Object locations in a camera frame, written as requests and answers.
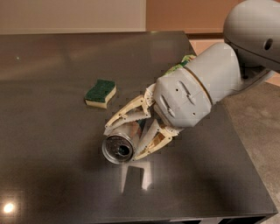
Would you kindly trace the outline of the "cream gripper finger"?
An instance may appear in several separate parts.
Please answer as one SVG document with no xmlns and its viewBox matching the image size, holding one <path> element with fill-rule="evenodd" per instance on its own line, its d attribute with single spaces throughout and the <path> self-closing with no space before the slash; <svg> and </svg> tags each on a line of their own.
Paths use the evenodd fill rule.
<svg viewBox="0 0 280 224">
<path fill-rule="evenodd" d="M 136 147 L 133 160 L 140 160 L 164 148 L 181 131 L 181 128 L 173 128 L 171 126 L 159 124 L 157 120 L 154 120 Z"/>
<path fill-rule="evenodd" d="M 155 103 L 153 97 L 155 86 L 155 83 L 151 84 L 146 88 L 144 94 L 140 94 L 116 112 L 105 124 L 104 135 L 108 136 L 113 130 L 125 123 L 150 118 L 150 107 Z"/>
</svg>

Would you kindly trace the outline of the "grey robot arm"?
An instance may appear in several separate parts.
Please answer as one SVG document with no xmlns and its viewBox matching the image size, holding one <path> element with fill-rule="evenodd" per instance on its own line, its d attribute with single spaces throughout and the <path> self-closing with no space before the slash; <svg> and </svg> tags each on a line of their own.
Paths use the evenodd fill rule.
<svg viewBox="0 0 280 224">
<path fill-rule="evenodd" d="M 246 0 L 224 23 L 224 40 L 187 56 L 105 126 L 102 152 L 115 164 L 147 157 L 206 117 L 217 102 L 280 72 L 280 5 Z"/>
</svg>

